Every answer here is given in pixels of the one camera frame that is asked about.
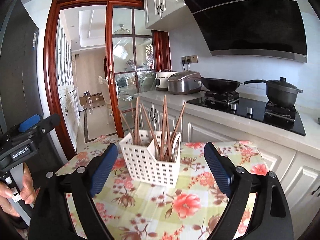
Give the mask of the person's left hand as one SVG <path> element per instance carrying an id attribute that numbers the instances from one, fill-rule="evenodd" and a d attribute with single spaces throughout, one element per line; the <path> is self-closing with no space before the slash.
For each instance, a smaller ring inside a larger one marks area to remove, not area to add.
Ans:
<path id="1" fill-rule="evenodd" d="M 20 190 L 20 198 L 25 204 L 33 204 L 36 199 L 36 191 L 33 186 L 31 172 L 26 163 L 23 163 L 22 189 Z M 8 187 L 6 183 L 1 182 L 1 209 L 12 217 L 20 217 L 13 205 L 9 202 L 15 196 L 15 191 Z"/>

